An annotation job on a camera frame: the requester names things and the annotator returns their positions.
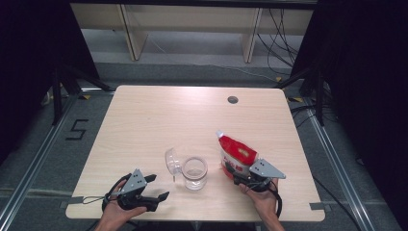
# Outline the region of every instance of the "wire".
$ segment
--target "wire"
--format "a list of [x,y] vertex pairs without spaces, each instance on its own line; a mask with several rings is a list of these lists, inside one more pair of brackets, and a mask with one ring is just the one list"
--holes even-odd
[[336,201],[336,203],[338,203],[340,205],[340,207],[345,211],[345,213],[348,215],[348,217],[353,221],[354,225],[356,226],[357,230],[361,231],[360,226],[358,225],[357,221],[355,220],[355,218],[351,215],[351,213],[346,209],[346,207],[337,199],[337,197],[330,192],[326,187],[324,187],[324,185],[319,181],[318,178],[316,178],[316,176],[312,175],[313,179],[319,184],[321,185],[321,187]]
[[295,50],[294,48],[292,48],[292,47],[288,44],[288,41],[287,41],[287,39],[286,39],[285,24],[284,24],[284,22],[283,22],[285,10],[282,9],[282,10],[280,11],[280,22],[279,22],[279,26],[278,26],[278,24],[276,23],[275,18],[273,17],[273,14],[272,14],[271,9],[269,9],[269,14],[270,14],[270,17],[271,17],[271,19],[272,19],[272,21],[273,21],[273,24],[275,25],[276,32],[277,32],[277,34],[275,35],[275,39],[273,40],[273,43],[275,43],[275,40],[276,40],[277,36],[279,35],[279,37],[280,37],[280,38],[282,39],[282,41],[284,42],[286,48],[284,48],[284,47],[278,45],[277,43],[276,43],[276,45],[278,45],[278,47],[280,47],[281,49],[287,51],[289,57],[291,58],[292,63],[294,63],[295,58],[294,58],[294,56],[293,56],[293,53],[295,53],[295,54],[297,55],[298,51]]
[[216,64],[192,64],[192,63],[186,63],[186,62],[177,62],[177,61],[174,61],[174,60],[170,59],[170,58],[168,57],[168,53],[167,53],[159,44],[157,44],[154,39],[150,38],[150,41],[151,41],[159,50],[161,50],[164,54],[166,54],[166,57],[167,57],[168,60],[170,60],[171,62],[174,62],[175,64],[188,64],[188,65],[197,65],[197,66],[215,66],[215,67],[224,68],[224,69],[238,70],[239,72],[242,72],[242,73],[244,73],[244,74],[248,74],[248,75],[252,75],[252,76],[257,76],[257,77],[267,78],[267,79],[269,79],[269,80],[271,80],[271,81],[273,81],[273,82],[275,82],[275,83],[279,83],[278,81],[276,81],[276,80],[274,80],[273,78],[270,78],[270,77],[268,77],[268,76],[266,76],[266,75],[254,74],[254,73],[251,73],[251,72],[248,72],[248,71],[239,69],[239,68],[235,68],[235,67],[224,66],[224,65],[216,65]]
[[[89,202],[85,202],[85,200],[90,199],[90,198],[96,198],[96,199],[93,199],[92,201],[89,201]],[[91,204],[103,198],[104,198],[103,196],[87,196],[87,197],[84,197],[84,199],[82,200],[82,204]]]
[[290,66],[290,67],[292,67],[293,65],[290,64],[290,63],[288,63],[286,60],[284,60],[281,56],[279,56],[276,52],[274,52],[274,51],[272,50],[272,45],[273,45],[273,44],[272,44],[270,47],[267,46],[267,44],[264,42],[264,40],[261,38],[261,36],[260,36],[259,34],[257,34],[257,35],[258,35],[258,38],[259,38],[259,40],[261,41],[261,43],[262,43],[262,44],[264,45],[264,47],[268,50],[267,63],[268,63],[269,69],[270,69],[271,71],[277,73],[277,74],[290,75],[289,73],[283,73],[283,72],[276,71],[276,70],[274,70],[274,69],[270,66],[270,63],[269,63],[269,55],[270,55],[270,53],[272,53],[272,55],[273,55],[276,59],[282,61],[282,62],[285,63],[286,65],[288,65],[288,66]]
[[305,118],[303,121],[301,121],[298,125],[296,125],[296,128],[299,128],[304,122],[306,122],[309,118],[315,116],[316,114],[310,115],[307,118]]

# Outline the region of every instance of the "wooden table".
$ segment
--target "wooden table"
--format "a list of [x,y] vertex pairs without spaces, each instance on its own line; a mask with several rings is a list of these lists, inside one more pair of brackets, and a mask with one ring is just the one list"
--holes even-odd
[[[236,96],[238,103],[228,102]],[[144,176],[157,174],[144,196],[169,191],[156,212],[140,220],[260,221],[249,197],[222,171],[216,131],[257,150],[283,171],[281,220],[321,221],[312,211],[319,195],[303,152],[283,91],[274,89],[121,86],[101,125],[72,196],[102,196],[123,175],[139,168]],[[171,147],[187,147],[179,159],[200,156],[208,163],[208,182],[200,191],[173,182],[165,162]],[[70,204],[69,218],[100,218],[101,201]]]

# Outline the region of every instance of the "gray carpet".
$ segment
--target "gray carpet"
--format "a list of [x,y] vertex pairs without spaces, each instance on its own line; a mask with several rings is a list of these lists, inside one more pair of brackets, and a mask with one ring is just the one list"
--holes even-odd
[[[174,86],[220,86],[271,88],[272,79],[278,75],[268,68],[247,68],[245,71],[257,75],[248,75],[235,69],[216,66],[197,65],[153,65],[153,64],[97,64],[97,69],[104,83],[111,87],[129,85],[174,85]],[[90,84],[80,81],[83,87]],[[298,96],[301,83],[295,83],[285,89],[289,97]],[[77,100],[69,112],[62,132],[59,134],[37,179],[13,220],[10,230],[87,230],[94,220],[69,219],[60,208],[73,192],[80,173],[89,155],[89,151],[99,130],[103,117],[109,107],[112,96],[93,94],[88,100]],[[303,103],[291,102],[291,108],[303,106]],[[21,141],[18,149],[0,166],[0,206],[4,206],[8,196],[23,176],[36,152],[50,129],[53,111],[52,105],[46,105],[38,111],[31,128]],[[323,147],[308,118],[306,111],[294,118],[299,125],[298,133],[305,150],[307,160],[314,176],[333,193],[349,210],[344,193],[337,181]],[[78,138],[79,133],[70,129],[77,119],[77,128],[86,129],[83,138],[68,141],[66,138]],[[341,157],[356,191],[363,199],[376,230],[400,230],[381,194],[372,183],[364,166],[356,163],[357,154],[347,139],[341,123],[337,121],[331,109],[324,109],[325,129]],[[283,222],[287,230],[357,230],[355,224],[346,215],[335,200],[317,185],[319,196],[327,206],[323,222]],[[123,230],[134,230],[133,225],[126,225]],[[146,223],[137,230],[192,230],[185,222]],[[250,230],[247,224],[203,224],[201,230]]]

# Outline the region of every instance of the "black cable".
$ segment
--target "black cable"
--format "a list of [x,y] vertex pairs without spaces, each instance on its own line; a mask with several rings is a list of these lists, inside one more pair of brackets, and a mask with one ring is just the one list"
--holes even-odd
[[284,44],[285,44],[285,46],[286,46],[287,48],[285,49],[285,48],[281,47],[280,45],[278,45],[278,46],[279,46],[280,48],[282,48],[283,50],[285,50],[285,51],[288,52],[288,55],[289,55],[289,57],[291,58],[292,63],[294,63],[294,57],[293,57],[293,54],[292,54],[291,49],[294,50],[294,51],[296,52],[296,54],[297,54],[297,51],[296,51],[295,49],[293,49],[291,46],[289,46],[288,41],[286,40],[285,25],[284,25],[284,23],[283,23],[284,10],[281,10],[281,17],[280,17],[280,18],[281,18],[281,21],[280,21],[280,23],[279,23],[279,26],[278,26],[278,24],[276,23],[275,18],[273,17],[273,14],[272,14],[271,9],[269,9],[269,14],[270,14],[270,17],[271,17],[272,20],[273,20],[273,24],[275,24],[275,28],[276,28],[277,35],[279,35],[279,37],[282,39],[282,41],[284,42]]
[[[94,199],[94,200],[92,200],[90,202],[85,202],[85,200],[87,200],[89,198],[96,198],[96,199]],[[87,197],[84,197],[84,199],[82,200],[82,204],[91,204],[91,203],[93,203],[95,201],[98,201],[98,200],[101,200],[103,198],[104,198],[103,196],[87,196]]]
[[261,36],[259,35],[259,34],[257,34],[258,35],[258,38],[259,38],[259,40],[262,42],[262,44],[264,45],[264,47],[268,50],[268,58],[269,58],[269,55],[270,55],[270,53],[274,56],[274,57],[276,57],[278,60],[280,60],[280,61],[282,61],[283,63],[285,63],[286,65],[288,65],[288,66],[290,66],[290,67],[292,67],[293,65],[292,64],[290,64],[290,63],[288,63],[286,60],[284,60],[281,56],[279,56],[276,52],[274,52],[273,50],[272,50],[272,45],[271,46],[267,46],[267,44],[264,42],[264,40],[261,38]]
[[352,214],[346,209],[346,207],[337,199],[337,197],[330,192],[324,185],[316,178],[316,176],[312,175],[313,179],[325,190],[327,193],[340,205],[340,207],[345,211],[348,217],[353,221],[354,225],[356,226],[357,230],[361,231],[360,226],[358,225],[356,219],[352,216]]
[[291,113],[299,112],[299,111],[306,110],[306,109],[314,109],[315,107],[316,107],[316,104],[310,105],[310,106],[300,106],[300,107],[291,109]]
[[309,118],[315,116],[316,114],[310,115],[307,118],[305,118],[303,121],[301,121],[298,125],[296,125],[296,128],[299,128],[304,122],[306,122]]

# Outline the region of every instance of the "floor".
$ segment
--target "floor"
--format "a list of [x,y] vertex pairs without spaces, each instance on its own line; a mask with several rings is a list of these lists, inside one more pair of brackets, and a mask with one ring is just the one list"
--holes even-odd
[[[105,70],[105,72],[111,71],[112,66],[116,70],[123,71],[122,73],[127,73],[127,68],[141,68],[156,64],[160,64],[164,66],[165,70],[171,71],[177,71],[177,65],[192,66],[202,71],[215,68],[217,71],[227,73],[226,76],[246,75],[246,78],[251,80],[259,79],[264,81],[262,83],[264,86],[275,84],[277,76],[288,78],[290,73],[290,66],[276,57],[269,56],[268,50],[259,39],[255,44],[251,63],[245,64],[242,57],[240,35],[152,32],[149,33],[140,59],[132,62],[122,32],[84,30],[83,33],[97,67],[100,70]],[[262,35],[261,38],[266,44],[271,45],[273,37]],[[294,50],[298,50],[302,37],[287,36],[286,39],[287,44]],[[281,40],[278,42],[281,46],[285,46],[285,43]],[[274,50],[287,63],[292,63],[287,51],[276,46]],[[156,73],[155,71],[158,70],[152,70],[152,75],[160,74],[160,72]],[[120,76],[115,79],[115,75],[112,76],[109,81],[113,84],[117,84],[123,80],[122,78],[125,78]],[[132,73],[129,73],[126,78],[132,78]],[[286,91],[287,96],[294,100],[289,103],[291,108],[304,105],[304,102],[295,101],[298,97],[296,91],[298,86],[299,83],[296,83]],[[86,83],[83,87],[92,88]],[[11,219],[13,219],[13,222],[8,227],[3,227],[2,230],[86,230],[93,224],[93,220],[67,219],[64,216],[63,202],[73,190],[72,186],[68,186],[70,185],[68,182],[76,182],[80,174],[79,170],[74,171],[72,169],[86,161],[94,136],[96,136],[100,126],[100,121],[103,119],[103,114],[85,115],[85,112],[89,112],[89,110],[106,111],[111,99],[111,95],[99,94],[90,101],[78,100],[71,106],[74,115],[70,115],[66,119],[67,122],[62,125],[61,133],[69,134],[70,124],[74,118],[86,116],[91,118],[89,121],[95,121],[91,126],[89,124],[87,130],[89,136],[85,136],[81,144],[78,143],[75,147],[72,144],[66,144],[65,138],[62,136],[53,141],[51,147],[49,147],[52,150],[51,154],[44,157],[43,162],[37,163],[38,172],[34,172],[34,181],[27,185],[28,192],[19,198],[21,207],[16,214],[12,214]],[[349,192],[344,189],[344,185],[339,181],[339,177],[342,176],[337,175],[334,170],[333,165],[336,163],[333,164],[333,161],[330,161],[327,148],[322,144],[321,137],[316,135],[321,130],[316,127],[317,123],[313,113],[305,111],[296,115],[293,114],[293,120],[298,127],[298,133],[307,154],[311,171],[319,178],[316,185],[320,198],[325,205],[326,219],[321,223],[285,222],[285,228],[287,230],[400,230],[387,204],[382,200],[380,193],[370,180],[364,166],[356,162],[353,147],[346,139],[346,134],[336,121],[333,111],[329,108],[324,110],[326,124],[323,132],[331,138],[329,144],[332,145],[332,152],[334,151],[339,156],[341,167],[345,168],[346,178],[349,178],[346,183],[350,182],[352,184],[355,188],[355,194],[363,201],[366,208],[363,212],[368,211],[369,213],[369,220],[366,221],[369,226],[359,229],[358,225],[352,222],[343,208],[339,206],[339,203],[331,196],[331,194],[336,195],[335,197],[346,207],[346,210],[353,214],[354,211],[350,209],[353,203],[350,201]],[[16,151],[17,154],[23,153],[24,155],[11,155],[5,164],[1,166],[1,206],[8,203],[8,198],[13,194],[13,189],[21,185],[21,179],[25,178],[26,169],[31,168],[32,161],[38,155],[38,150],[48,148],[43,147],[41,144],[44,140],[52,139],[49,137],[50,119],[52,119],[52,107],[45,105],[43,110],[38,113],[36,122],[33,123],[30,129],[32,132],[28,131],[26,139],[21,143],[19,150]],[[70,152],[75,153],[75,156],[72,158],[67,157],[66,153]],[[137,230],[189,230],[191,228],[190,225],[188,227],[177,226],[174,228],[170,228],[171,225],[163,228],[157,223],[149,225],[144,225]],[[239,230],[234,225],[225,226],[223,230]],[[240,230],[245,230],[245,228],[247,227],[240,226]],[[124,230],[134,230],[134,227],[130,225],[125,227]],[[204,225],[202,230],[221,229],[220,227],[216,229],[211,225],[207,225],[207,227]]]

